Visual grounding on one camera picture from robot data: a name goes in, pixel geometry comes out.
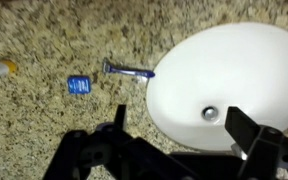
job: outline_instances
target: small blue box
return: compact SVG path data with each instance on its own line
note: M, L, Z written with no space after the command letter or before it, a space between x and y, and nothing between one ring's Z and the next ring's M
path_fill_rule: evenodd
M67 79L70 94L88 94L91 92L91 80L87 76L71 76Z

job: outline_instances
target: bathroom counter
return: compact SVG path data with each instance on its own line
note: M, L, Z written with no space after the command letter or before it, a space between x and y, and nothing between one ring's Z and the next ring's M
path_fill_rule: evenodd
M128 105L127 132L157 148L192 151L149 117L146 81L103 74L102 60L153 69L172 47L206 28L255 21L288 30L288 0L51 0L0 3L0 59L18 71L0 77L0 179L41 179L65 132L111 121ZM70 95L67 77L88 75L92 92ZM103 168L94 179L110 179Z

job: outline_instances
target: sink basin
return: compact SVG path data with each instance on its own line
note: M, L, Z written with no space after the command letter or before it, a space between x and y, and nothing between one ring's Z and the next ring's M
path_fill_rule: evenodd
M174 141L203 150L230 150L227 109L237 106L258 124L288 128L288 32L260 23L213 27L166 54L147 89L157 127Z

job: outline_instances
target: sink drain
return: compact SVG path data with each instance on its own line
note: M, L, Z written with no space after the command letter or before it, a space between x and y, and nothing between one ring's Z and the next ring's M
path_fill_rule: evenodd
M217 116L218 116L218 110L214 106L208 106L204 108L202 111L202 117L207 121L215 120Z

